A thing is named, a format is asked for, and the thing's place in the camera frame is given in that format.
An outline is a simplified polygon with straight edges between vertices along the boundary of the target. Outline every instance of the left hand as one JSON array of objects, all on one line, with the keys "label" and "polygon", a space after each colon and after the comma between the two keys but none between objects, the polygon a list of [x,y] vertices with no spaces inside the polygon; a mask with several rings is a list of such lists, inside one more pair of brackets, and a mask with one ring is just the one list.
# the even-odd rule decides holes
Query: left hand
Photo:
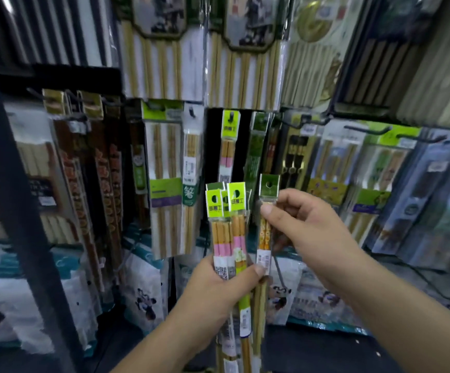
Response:
[{"label": "left hand", "polygon": [[263,267],[253,264],[224,281],[215,272],[212,256],[197,265],[166,320],[185,338],[182,342],[189,347],[189,353],[196,354],[209,345],[234,305],[253,290],[264,273]]}]

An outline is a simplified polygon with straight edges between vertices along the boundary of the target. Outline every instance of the black metal pole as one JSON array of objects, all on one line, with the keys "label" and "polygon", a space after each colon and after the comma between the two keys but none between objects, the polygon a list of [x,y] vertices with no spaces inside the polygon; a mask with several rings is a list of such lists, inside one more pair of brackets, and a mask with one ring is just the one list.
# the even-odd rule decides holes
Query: black metal pole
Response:
[{"label": "black metal pole", "polygon": [[15,249],[64,373],[81,373],[83,351],[60,274],[32,199],[0,95],[0,221]]}]

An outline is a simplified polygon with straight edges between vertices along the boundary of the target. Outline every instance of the hand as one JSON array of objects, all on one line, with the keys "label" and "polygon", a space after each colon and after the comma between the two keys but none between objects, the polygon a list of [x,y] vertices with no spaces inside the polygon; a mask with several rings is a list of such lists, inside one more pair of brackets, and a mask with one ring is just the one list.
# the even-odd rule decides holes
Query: hand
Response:
[{"label": "hand", "polygon": [[212,256],[197,265],[166,321],[178,328],[190,354],[195,355],[209,345],[234,305],[253,290],[264,273],[263,267],[253,264],[224,281],[215,273]]},{"label": "hand", "polygon": [[292,241],[303,261],[329,290],[343,266],[368,258],[354,241],[342,220],[322,199],[293,188],[280,191],[277,206],[264,204],[261,215],[284,236],[274,250]]}]

